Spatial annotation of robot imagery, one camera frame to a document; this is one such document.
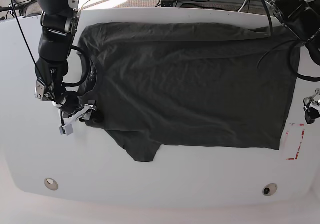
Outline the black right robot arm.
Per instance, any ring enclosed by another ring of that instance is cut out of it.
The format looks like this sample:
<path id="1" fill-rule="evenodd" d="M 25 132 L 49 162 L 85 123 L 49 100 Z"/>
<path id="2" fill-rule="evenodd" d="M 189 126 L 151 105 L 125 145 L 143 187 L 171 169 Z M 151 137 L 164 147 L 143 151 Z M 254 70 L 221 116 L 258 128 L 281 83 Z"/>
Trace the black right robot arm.
<path id="1" fill-rule="evenodd" d="M 97 102 L 83 97 L 93 87 L 97 69 L 89 55 L 73 45 L 81 14 L 79 0 L 37 1 L 42 8 L 42 35 L 39 59 L 35 64 L 36 97 L 56 104 L 61 120 L 75 117 L 81 122 L 102 123 L 104 117 L 97 108 Z M 72 50 L 80 53 L 83 71 L 78 82 L 68 83 L 64 77 L 69 70 L 68 57 Z"/>

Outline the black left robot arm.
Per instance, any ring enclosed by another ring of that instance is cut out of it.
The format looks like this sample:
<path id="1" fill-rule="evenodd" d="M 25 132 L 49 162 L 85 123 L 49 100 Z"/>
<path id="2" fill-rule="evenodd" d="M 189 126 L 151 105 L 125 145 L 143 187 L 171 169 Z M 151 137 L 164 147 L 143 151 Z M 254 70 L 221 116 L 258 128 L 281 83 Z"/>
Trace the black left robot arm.
<path id="1" fill-rule="evenodd" d="M 295 39 L 285 41 L 277 46 L 291 43 L 287 52 L 287 66 L 291 73 L 298 79 L 308 82 L 319 82 L 319 77 L 302 75 L 292 65 L 293 50 L 296 47 L 305 46 L 311 59 L 320 64 L 320 0 L 260 0 L 266 11 L 269 21 L 269 31 L 273 34 L 273 24 L 270 13 L 279 22 L 289 29 Z"/>

